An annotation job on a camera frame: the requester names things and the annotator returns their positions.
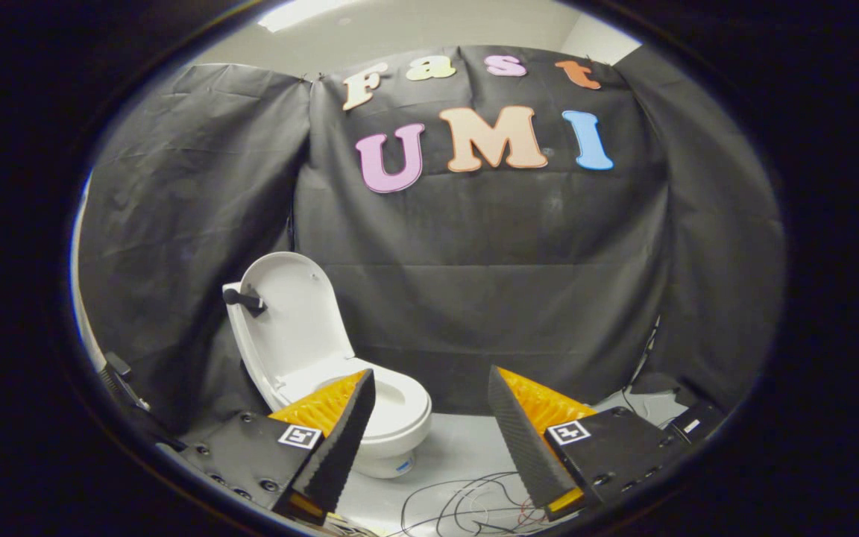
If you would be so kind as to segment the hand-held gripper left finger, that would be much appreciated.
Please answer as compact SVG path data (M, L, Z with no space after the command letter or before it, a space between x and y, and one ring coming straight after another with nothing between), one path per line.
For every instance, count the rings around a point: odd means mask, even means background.
M282 410L235 406L157 449L195 499L243 527L322 527L336 513L377 401L372 369Z

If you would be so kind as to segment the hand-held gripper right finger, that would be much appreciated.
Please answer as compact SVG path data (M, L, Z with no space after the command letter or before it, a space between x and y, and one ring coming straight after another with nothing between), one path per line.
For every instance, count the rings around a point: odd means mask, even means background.
M691 445L624 406L597 411L494 366L488 405L536 509L556 522L621 506L667 479Z

